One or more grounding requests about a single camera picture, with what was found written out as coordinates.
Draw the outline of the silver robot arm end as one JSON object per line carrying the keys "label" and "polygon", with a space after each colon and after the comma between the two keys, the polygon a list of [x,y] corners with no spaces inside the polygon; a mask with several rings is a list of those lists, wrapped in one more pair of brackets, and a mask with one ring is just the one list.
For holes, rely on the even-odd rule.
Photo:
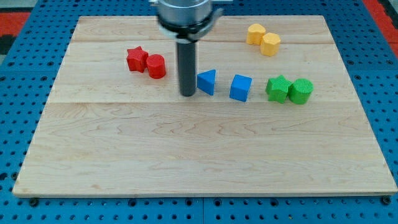
{"label": "silver robot arm end", "polygon": [[206,36],[224,9],[210,0],[150,0],[156,8],[159,30],[178,44],[192,44]]}

